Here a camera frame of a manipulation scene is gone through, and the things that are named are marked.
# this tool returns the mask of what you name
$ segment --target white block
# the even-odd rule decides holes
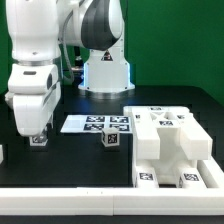
[[[113,192],[99,188],[1,188],[0,215],[113,215]]]
[[[208,188],[224,189],[223,171],[213,157],[210,160],[198,161],[198,171]]]
[[[136,162],[137,162],[137,152],[136,152],[136,137],[133,137],[133,151],[132,151],[132,183],[135,187],[137,179]]]
[[[114,215],[224,214],[223,189],[135,188],[114,192]]]
[[[147,108],[133,108],[137,159],[159,159],[160,138]]]
[[[117,128],[104,128],[102,130],[101,141],[105,147],[119,146],[120,133]]]
[[[3,147],[0,145],[0,164],[3,162],[4,156],[3,156]]]
[[[193,117],[181,127],[180,145],[189,160],[211,158],[212,139]]]
[[[154,120],[153,122],[160,137],[160,151],[163,153],[163,158],[165,156],[168,160],[169,155],[174,153],[174,149],[180,146],[180,124],[176,120]]]

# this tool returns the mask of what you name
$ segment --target white foam block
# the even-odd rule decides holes
[[[113,192],[110,189],[77,188],[76,214],[113,215]]]
[[[159,159],[160,138],[147,108],[132,109],[137,159]]]
[[[198,161],[198,170],[207,187],[224,189],[223,171],[213,157],[210,160]]]
[[[4,157],[3,157],[3,148],[2,145],[0,145],[0,164],[3,162]]]
[[[189,160],[211,158],[212,139],[193,117],[181,127],[180,145]]]
[[[223,215],[221,189],[115,189],[114,215]]]

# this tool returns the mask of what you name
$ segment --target green backdrop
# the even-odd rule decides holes
[[[2,0],[0,10],[2,92],[11,70]],[[126,57],[137,85],[197,86],[224,105],[224,1],[129,0]]]

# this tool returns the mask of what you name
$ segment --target cable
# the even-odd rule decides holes
[[[68,56],[68,51],[67,51],[67,46],[66,46],[66,41],[65,41],[65,35],[66,35],[66,30],[67,30],[68,22],[71,19],[72,15],[73,15],[73,11],[71,11],[69,13],[69,15],[67,16],[67,18],[66,18],[66,20],[64,22],[63,28],[62,28],[62,45],[63,45],[63,51],[64,51],[64,56],[65,56],[65,61],[66,61],[66,64],[68,66],[68,70],[69,70],[69,74],[70,74],[70,78],[67,78],[66,76],[64,76],[64,79],[66,81],[68,81],[69,83],[73,83],[74,82],[74,74],[73,74],[72,66],[71,66],[71,63],[70,63],[70,60],[69,60],[69,56]]]

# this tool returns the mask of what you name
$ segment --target black table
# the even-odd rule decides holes
[[[66,86],[54,115],[45,148],[30,147],[15,126],[13,111],[0,97],[0,187],[131,187],[132,135],[121,136],[118,150],[105,151],[100,134],[62,134],[67,115],[122,115],[124,106],[186,106],[213,138],[213,156],[224,161],[224,107],[196,87],[138,86],[135,94],[118,100],[80,96]],[[0,217],[0,223],[223,223],[224,217],[114,216],[114,217]]]

